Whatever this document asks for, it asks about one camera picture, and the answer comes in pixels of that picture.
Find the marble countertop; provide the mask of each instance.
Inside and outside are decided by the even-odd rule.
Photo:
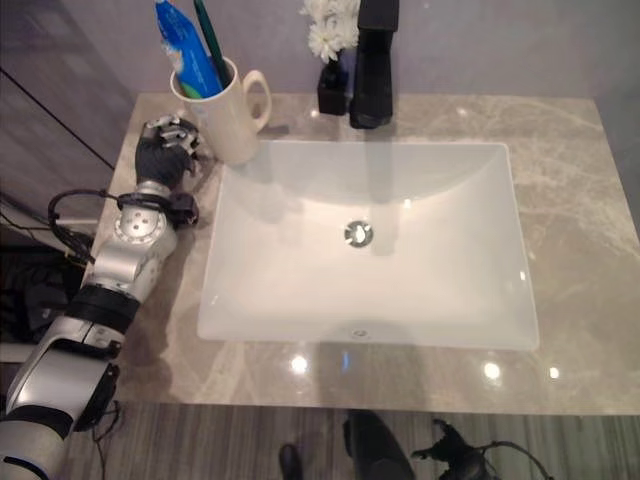
[[[110,191],[134,187],[142,123],[175,112],[138,98]],[[640,414],[640,246],[594,103],[585,99],[401,95],[373,132],[317,115],[312,95],[275,95],[263,138],[504,142],[539,317],[533,352],[211,342],[196,336],[222,166],[187,181],[201,210],[127,333],[118,396],[181,403],[447,412]],[[99,245],[117,209],[107,203]],[[343,355],[350,366],[343,368]],[[292,360],[303,357],[303,373]],[[498,366],[498,378],[489,378]]]

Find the white flower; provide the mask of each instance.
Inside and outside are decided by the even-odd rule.
[[[360,10],[360,0],[329,0],[327,9],[329,15],[357,16]]]
[[[358,45],[358,22],[355,17],[337,17],[335,21],[336,34],[341,49],[353,48]]]
[[[342,48],[341,45],[334,21],[314,23],[309,28],[309,48],[324,63],[329,63],[329,59],[338,59],[337,52]]]
[[[309,15],[314,22],[320,23],[329,14],[329,0],[304,0],[301,15]]]

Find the flower vase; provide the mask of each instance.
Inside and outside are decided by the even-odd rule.
[[[318,81],[318,110],[329,115],[347,113],[347,80],[348,72],[340,64],[341,52],[337,60],[329,60],[320,72]]]

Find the white mug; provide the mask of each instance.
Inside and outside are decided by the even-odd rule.
[[[258,151],[257,133],[271,117],[271,90],[262,72],[251,70],[241,82],[235,64],[226,57],[224,60],[231,83],[213,97],[186,97],[175,72],[171,73],[169,85],[195,117],[200,133],[215,156],[228,165],[240,165],[251,160]],[[254,83],[260,84],[267,94],[267,105],[258,118],[251,116],[246,99]]]

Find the wooden floor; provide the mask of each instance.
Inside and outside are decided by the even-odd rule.
[[[431,421],[453,424],[473,445],[514,441],[537,456],[556,480],[640,479],[640,417],[378,412],[404,451],[439,438]],[[107,451],[107,479],[279,480],[281,444],[298,445],[305,480],[351,480],[342,441],[344,412],[328,409],[125,404]],[[515,451],[489,454],[502,480],[539,479]],[[418,480],[437,479],[443,465],[412,461]],[[75,434],[61,477],[100,479],[88,433]]]

